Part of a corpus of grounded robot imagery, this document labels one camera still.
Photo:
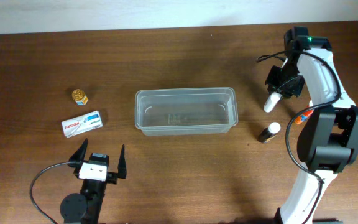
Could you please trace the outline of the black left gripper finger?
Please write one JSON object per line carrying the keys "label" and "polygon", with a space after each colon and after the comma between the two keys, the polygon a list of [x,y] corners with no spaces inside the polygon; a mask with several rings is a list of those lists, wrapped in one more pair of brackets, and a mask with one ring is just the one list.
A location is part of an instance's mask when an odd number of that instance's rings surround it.
{"label": "black left gripper finger", "polygon": [[126,168],[126,158],[125,158],[125,145],[122,145],[119,162],[117,165],[117,177],[119,179],[126,179],[127,177],[127,168]]}
{"label": "black left gripper finger", "polygon": [[73,153],[69,158],[69,162],[83,162],[86,154],[86,149],[88,147],[88,139],[86,138],[82,145]]}

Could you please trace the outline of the white spray bottle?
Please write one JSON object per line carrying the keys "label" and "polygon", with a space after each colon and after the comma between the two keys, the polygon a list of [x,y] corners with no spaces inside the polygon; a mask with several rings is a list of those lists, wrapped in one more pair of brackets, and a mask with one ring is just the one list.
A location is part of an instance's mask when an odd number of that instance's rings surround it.
{"label": "white spray bottle", "polygon": [[267,101],[264,104],[264,111],[266,113],[271,112],[276,104],[282,99],[282,94],[279,94],[277,92],[273,92],[269,95],[267,98]]}

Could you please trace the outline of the orange tube white cap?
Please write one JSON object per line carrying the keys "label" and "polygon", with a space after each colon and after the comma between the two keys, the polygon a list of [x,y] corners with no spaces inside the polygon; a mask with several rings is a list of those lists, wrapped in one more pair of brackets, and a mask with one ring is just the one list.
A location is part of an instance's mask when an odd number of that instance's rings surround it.
{"label": "orange tube white cap", "polygon": [[305,111],[304,113],[302,113],[301,115],[299,115],[295,120],[294,123],[295,124],[301,124],[304,121],[306,121],[312,114],[313,114],[314,110],[308,110]]}

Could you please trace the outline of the dark bottle white cap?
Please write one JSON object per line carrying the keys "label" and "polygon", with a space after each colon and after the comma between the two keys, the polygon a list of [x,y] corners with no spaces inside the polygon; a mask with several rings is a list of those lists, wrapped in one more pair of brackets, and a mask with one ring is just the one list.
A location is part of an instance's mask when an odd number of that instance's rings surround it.
{"label": "dark bottle white cap", "polygon": [[281,125],[278,122],[272,122],[265,128],[258,136],[258,142],[267,143],[273,139],[281,130]]}

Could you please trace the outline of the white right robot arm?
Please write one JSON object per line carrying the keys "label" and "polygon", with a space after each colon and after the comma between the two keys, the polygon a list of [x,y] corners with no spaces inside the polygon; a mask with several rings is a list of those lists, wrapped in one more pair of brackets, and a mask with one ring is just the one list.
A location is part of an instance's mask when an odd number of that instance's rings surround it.
{"label": "white right robot arm", "polygon": [[332,47],[325,37],[309,35],[294,27],[284,35],[282,52],[263,55],[258,62],[282,55],[283,65],[273,66],[265,81],[269,113],[284,98],[299,96],[308,88],[311,105],[298,112],[312,112],[298,136],[297,154],[290,159],[299,173],[287,201],[277,209],[275,223],[312,223],[314,212],[328,185],[358,155],[358,106],[346,93],[334,67]]}

